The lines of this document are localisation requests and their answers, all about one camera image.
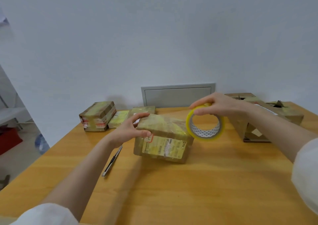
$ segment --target red box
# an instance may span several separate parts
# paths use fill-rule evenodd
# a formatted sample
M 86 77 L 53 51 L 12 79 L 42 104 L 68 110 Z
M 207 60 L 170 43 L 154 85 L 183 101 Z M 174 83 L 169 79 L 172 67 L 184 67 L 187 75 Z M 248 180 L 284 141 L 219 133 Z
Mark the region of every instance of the red box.
M 0 135 L 0 155 L 20 144 L 23 140 L 19 137 L 16 128 L 3 128 Z

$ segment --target white shirt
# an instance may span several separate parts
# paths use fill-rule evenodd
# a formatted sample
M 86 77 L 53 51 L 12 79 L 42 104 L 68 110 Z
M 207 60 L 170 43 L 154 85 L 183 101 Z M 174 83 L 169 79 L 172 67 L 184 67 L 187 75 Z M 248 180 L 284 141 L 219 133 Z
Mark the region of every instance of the white shirt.
M 318 214 L 318 138 L 298 152 L 292 169 L 292 182 L 306 205 Z M 77 225 L 78 222 L 67 208 L 47 203 L 26 211 L 12 224 Z

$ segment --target person's left arm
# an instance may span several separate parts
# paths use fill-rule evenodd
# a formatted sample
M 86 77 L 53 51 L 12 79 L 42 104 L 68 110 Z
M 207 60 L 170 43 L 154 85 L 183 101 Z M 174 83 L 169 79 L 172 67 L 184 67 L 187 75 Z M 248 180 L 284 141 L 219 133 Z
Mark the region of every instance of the person's left arm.
M 133 124 L 149 113 L 138 113 L 125 120 L 118 128 L 106 135 L 85 159 L 41 202 L 55 203 L 68 208 L 77 221 L 80 221 L 86 205 L 106 162 L 113 151 L 122 143 L 142 136 L 151 136 L 150 131 L 136 130 Z

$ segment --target tape roll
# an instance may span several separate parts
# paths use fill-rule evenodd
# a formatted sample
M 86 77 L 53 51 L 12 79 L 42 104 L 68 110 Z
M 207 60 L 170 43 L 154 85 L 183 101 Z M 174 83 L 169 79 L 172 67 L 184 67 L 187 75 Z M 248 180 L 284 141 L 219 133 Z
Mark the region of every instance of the tape roll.
M 211 104 L 204 104 L 201 106 L 197 106 L 189 112 L 189 114 L 187 116 L 187 120 L 186 120 L 186 127 L 188 130 L 188 133 L 192 137 L 207 141 L 207 140 L 217 139 L 223 133 L 223 131 L 224 131 L 224 118 L 222 116 L 214 115 L 215 117 L 217 117 L 218 123 L 211 130 L 201 130 L 193 124 L 192 119 L 193 119 L 193 116 L 195 116 L 194 111 L 196 109 L 200 109 L 200 108 L 207 107 L 210 105 Z

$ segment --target wooden tabletop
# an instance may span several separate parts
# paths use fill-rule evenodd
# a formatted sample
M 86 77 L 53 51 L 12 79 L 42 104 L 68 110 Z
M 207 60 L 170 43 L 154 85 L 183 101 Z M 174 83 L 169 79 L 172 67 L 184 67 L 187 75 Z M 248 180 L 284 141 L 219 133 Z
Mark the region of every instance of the wooden tabletop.
M 291 105 L 305 115 L 302 126 L 318 133 L 318 116 Z M 184 109 L 157 113 L 182 116 Z M 206 116 L 197 122 L 209 123 Z M 0 215 L 18 217 L 36 206 L 108 132 L 76 126 L 0 192 Z M 136 156 L 133 144 L 125 143 L 109 177 L 99 178 L 82 223 L 318 223 L 290 180 L 292 163 L 273 144 L 243 143 L 227 119 L 219 139 L 194 140 L 186 164 Z

